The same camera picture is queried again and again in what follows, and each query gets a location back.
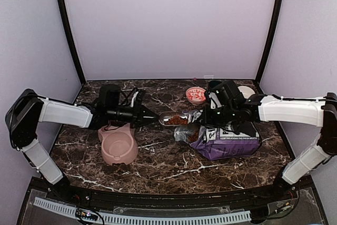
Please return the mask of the purple pet food bag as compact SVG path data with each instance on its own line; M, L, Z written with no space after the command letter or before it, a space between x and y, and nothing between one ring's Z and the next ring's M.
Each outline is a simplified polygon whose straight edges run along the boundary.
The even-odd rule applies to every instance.
M204 127L197 124L200 110L183 111L187 125L174 130L176 142L195 149L210 161L251 156L262 144L261 136L252 122L236 125L232 122L223 127Z

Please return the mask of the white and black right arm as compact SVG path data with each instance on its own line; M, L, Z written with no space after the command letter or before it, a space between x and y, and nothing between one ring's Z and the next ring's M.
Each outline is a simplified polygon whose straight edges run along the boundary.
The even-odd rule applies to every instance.
M227 123L291 122L320 128L319 136L299 157L287 164L269 188L269 197L281 200L289 186L336 155L336 94L323 97L289 98L252 94L245 98L235 82L211 81L205 92L207 104L198 121L216 127Z

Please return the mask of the silver metal scoop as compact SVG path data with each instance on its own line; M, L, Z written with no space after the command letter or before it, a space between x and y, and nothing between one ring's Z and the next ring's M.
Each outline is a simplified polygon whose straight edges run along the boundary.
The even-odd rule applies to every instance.
M166 126L187 125L189 120L183 113L164 112L160 114L159 122Z

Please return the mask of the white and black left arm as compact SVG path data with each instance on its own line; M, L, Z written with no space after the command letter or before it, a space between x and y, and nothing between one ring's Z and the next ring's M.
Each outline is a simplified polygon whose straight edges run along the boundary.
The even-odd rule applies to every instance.
M110 121L128 123L139 128L159 120L159 115L142 104L145 92L138 88L124 96L118 85L104 85L98 98L90 104L70 104L38 95L26 89L5 115L9 141L13 149L21 151L43 178L54 185L53 192L63 202L74 198L74 189L61 169L38 140L39 123L59 123L98 130Z

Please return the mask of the pink double pet bowl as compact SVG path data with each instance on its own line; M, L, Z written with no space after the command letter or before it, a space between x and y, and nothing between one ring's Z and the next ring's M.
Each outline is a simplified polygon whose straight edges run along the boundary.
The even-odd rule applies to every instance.
M138 155L138 144L134 137L135 129L127 123L118 128L116 126L102 127L98 130L101 141L101 154L108 165L130 164Z

